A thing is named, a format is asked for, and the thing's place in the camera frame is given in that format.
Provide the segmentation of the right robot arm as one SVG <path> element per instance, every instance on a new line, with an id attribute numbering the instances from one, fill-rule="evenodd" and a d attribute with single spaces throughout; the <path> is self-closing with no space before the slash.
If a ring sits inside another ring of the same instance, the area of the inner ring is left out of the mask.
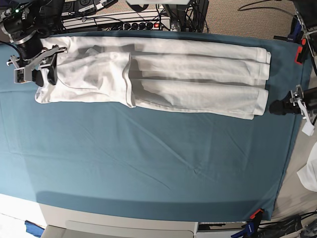
<path id="1" fill-rule="evenodd" d="M 43 46 L 42 40 L 61 29 L 63 0 L 13 0 L 0 14 L 0 29 L 10 41 L 18 56 L 11 56 L 7 65 L 14 66 L 14 82 L 34 82 L 43 87 L 42 69 L 47 69 L 47 81 L 57 82 L 57 55 L 66 47 Z"/>

